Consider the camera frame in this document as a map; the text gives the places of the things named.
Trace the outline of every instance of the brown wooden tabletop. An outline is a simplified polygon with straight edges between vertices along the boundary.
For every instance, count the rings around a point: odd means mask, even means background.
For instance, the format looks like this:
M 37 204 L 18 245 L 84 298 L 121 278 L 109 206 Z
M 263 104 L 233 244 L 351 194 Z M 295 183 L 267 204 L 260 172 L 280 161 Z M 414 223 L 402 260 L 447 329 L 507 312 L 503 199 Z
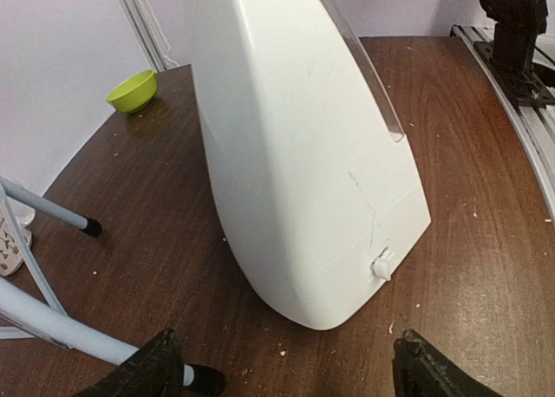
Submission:
M 406 328 L 501 394 L 553 395 L 555 232 L 486 77 L 456 38 L 364 43 L 432 215 L 391 283 L 328 332 L 257 297 L 223 240 L 186 67 L 160 75 L 142 112 L 114 114 L 47 193 L 106 229 L 95 240 L 52 218 L 32 226 L 69 314 L 139 346 L 175 329 L 185 361 L 225 372 L 228 396 L 392 396 Z M 11 280 L 38 296 L 26 269 Z M 68 396 L 112 369 L 37 339 L 0 342 L 0 358 L 6 397 Z

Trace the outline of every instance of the black rubber tip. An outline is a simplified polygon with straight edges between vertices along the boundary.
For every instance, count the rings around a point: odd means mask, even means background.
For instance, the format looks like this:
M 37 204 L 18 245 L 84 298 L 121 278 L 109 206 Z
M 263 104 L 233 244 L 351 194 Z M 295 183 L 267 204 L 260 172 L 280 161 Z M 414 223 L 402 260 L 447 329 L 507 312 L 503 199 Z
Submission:
M 217 369 L 187 364 L 194 370 L 194 378 L 186 390 L 202 395 L 221 395 L 225 389 L 225 376 Z
M 98 237 L 102 234 L 102 225 L 96 219 L 87 218 L 87 226 L 81 230 L 81 232 L 90 235 L 91 237 Z

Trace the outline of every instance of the black clamp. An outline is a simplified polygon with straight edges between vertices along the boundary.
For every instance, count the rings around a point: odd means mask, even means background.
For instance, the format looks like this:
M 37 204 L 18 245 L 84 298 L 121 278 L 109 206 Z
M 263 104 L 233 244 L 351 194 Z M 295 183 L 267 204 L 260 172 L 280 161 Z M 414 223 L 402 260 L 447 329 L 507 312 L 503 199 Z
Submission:
M 501 397 L 468 376 L 412 329 L 395 341 L 396 397 Z
M 488 17 L 497 23 L 493 43 L 476 42 L 474 47 L 515 106 L 555 105 L 542 75 L 534 69 L 533 56 L 538 35 L 547 29 L 546 0 L 480 0 Z
M 183 387 L 180 345 L 171 329 L 157 334 L 111 374 L 73 397 L 178 397 L 186 389 L 202 395 L 221 395 L 225 377 L 214 368 L 189 365 L 193 382 Z

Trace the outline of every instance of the green bowl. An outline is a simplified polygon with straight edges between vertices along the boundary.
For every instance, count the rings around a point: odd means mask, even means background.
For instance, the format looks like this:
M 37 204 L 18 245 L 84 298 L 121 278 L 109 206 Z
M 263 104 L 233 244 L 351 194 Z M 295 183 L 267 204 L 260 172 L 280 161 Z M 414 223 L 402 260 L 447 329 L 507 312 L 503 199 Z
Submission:
M 136 113 L 156 95 L 158 81 L 153 70 L 145 70 L 118 85 L 106 101 L 120 113 Z

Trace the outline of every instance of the white plastic housing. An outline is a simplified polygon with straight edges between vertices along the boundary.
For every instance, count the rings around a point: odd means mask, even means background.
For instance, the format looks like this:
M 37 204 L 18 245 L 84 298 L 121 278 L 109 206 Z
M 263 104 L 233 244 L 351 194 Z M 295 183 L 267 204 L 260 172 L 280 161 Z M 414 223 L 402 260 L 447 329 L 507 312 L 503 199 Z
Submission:
M 389 131 L 321 0 L 187 1 L 212 191 L 235 258 L 276 311 L 332 329 L 430 222 L 407 138 Z

